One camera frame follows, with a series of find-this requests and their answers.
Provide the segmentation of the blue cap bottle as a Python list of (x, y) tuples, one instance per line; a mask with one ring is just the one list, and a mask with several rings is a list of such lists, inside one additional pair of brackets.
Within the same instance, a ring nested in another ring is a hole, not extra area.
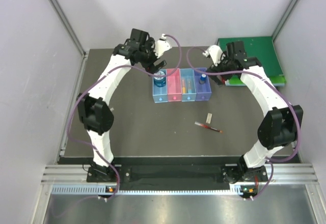
[(203, 85), (206, 83), (207, 75), (206, 74), (201, 74), (199, 78), (199, 84)]

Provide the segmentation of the dark green binder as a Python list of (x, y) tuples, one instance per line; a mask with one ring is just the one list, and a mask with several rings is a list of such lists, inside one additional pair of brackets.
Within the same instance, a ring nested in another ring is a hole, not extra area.
[(280, 66), (273, 39), (270, 36), (263, 37), (236, 37), (236, 38), (219, 38), (217, 45), (226, 50), (226, 44), (236, 41), (243, 41), (244, 49), (249, 57), (257, 57), (261, 62), (265, 73), (268, 77), (283, 75)]

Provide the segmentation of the blue white tape roll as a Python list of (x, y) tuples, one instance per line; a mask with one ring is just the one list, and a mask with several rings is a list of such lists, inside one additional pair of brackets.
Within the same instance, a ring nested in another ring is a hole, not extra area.
[(166, 86), (165, 75), (166, 75), (165, 72), (162, 70), (154, 73), (153, 82), (157, 87), (161, 88), (161, 87)]

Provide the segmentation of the purple plastic tray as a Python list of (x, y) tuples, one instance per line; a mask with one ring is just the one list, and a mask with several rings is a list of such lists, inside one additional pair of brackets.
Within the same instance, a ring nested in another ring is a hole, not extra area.
[(207, 76), (206, 83), (201, 85), (199, 84), (201, 74), (202, 73), (194, 70), (195, 88), (197, 92), (195, 101), (208, 101), (212, 94), (209, 78)]

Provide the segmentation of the light blue tray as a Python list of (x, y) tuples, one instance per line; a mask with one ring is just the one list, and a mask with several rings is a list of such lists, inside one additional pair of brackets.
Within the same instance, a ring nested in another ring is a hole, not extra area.
[(168, 102), (167, 79), (166, 86), (161, 88), (157, 87), (152, 79), (152, 97), (155, 103)]
[(190, 78), (192, 80), (192, 86), (193, 86), (193, 93), (189, 94), (187, 91), (185, 94), (182, 94), (182, 102), (191, 102), (195, 101), (196, 98), (196, 88), (195, 88), (195, 79), (194, 79), (194, 70), (191, 68), (187, 69), (180, 69), (180, 79), (184, 79), (186, 83), (186, 89), (187, 89), (187, 79)]

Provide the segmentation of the blue grey eraser stick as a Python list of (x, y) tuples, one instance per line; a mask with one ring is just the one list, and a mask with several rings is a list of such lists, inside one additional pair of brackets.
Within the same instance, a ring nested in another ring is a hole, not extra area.
[(192, 80), (190, 78), (187, 79), (187, 92), (189, 94), (193, 93)]

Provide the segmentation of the pink plastic tray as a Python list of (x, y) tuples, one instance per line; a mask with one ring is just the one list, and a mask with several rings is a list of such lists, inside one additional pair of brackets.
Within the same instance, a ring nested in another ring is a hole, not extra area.
[(182, 100), (182, 88), (180, 79), (180, 69), (178, 68), (173, 74), (166, 77), (167, 93), (169, 102)]

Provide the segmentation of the small grey eraser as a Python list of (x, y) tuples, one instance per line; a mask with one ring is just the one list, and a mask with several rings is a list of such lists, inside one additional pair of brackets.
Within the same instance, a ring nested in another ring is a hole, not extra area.
[(206, 118), (206, 123), (207, 124), (210, 124), (211, 123), (211, 119), (212, 119), (212, 114), (211, 113), (208, 113), (207, 114), (207, 118)]

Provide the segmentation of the red pen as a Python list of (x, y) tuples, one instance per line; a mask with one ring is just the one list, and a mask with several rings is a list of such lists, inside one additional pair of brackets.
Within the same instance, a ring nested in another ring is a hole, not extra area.
[(197, 125), (197, 126), (200, 126), (200, 127), (206, 128), (206, 129), (209, 129), (209, 130), (216, 131), (216, 132), (218, 132), (218, 133), (223, 133), (222, 130), (219, 130), (219, 129), (213, 128), (213, 127), (211, 127), (211, 126), (205, 125), (205, 124), (200, 123), (200, 122), (194, 122), (194, 124)]

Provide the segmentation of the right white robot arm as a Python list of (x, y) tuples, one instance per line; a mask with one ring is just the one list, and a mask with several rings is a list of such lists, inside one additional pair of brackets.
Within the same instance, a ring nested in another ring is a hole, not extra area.
[(236, 75), (263, 112), (257, 142), (240, 157), (235, 170), (225, 174), (225, 179), (231, 183), (250, 181), (276, 152), (298, 139), (303, 109), (299, 105), (291, 105), (281, 96), (265, 74), (259, 59), (248, 56), (242, 41), (228, 43), (226, 51), (218, 45), (211, 45), (203, 56), (212, 59), (212, 65), (207, 69), (212, 80), (222, 85)]

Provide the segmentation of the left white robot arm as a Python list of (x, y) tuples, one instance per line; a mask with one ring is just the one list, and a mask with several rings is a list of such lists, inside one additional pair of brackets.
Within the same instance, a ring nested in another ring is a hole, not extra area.
[(87, 131), (93, 146), (93, 163), (89, 174), (98, 181), (111, 182), (116, 179), (116, 170), (110, 163), (114, 156), (110, 146), (110, 128), (114, 115), (109, 108), (111, 97), (120, 81), (133, 65), (140, 63), (148, 73), (155, 74), (166, 65), (155, 62), (171, 49), (166, 35), (154, 40), (148, 32), (132, 29), (130, 37), (118, 44), (98, 82), (86, 94), (79, 95), (79, 120)]

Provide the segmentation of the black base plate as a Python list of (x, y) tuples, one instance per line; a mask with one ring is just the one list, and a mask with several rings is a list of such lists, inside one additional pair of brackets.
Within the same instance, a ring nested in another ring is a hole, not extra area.
[(125, 164), (117, 170), (120, 191), (228, 190), (234, 183), (267, 181), (264, 167), (244, 176), (235, 165), (219, 164)]

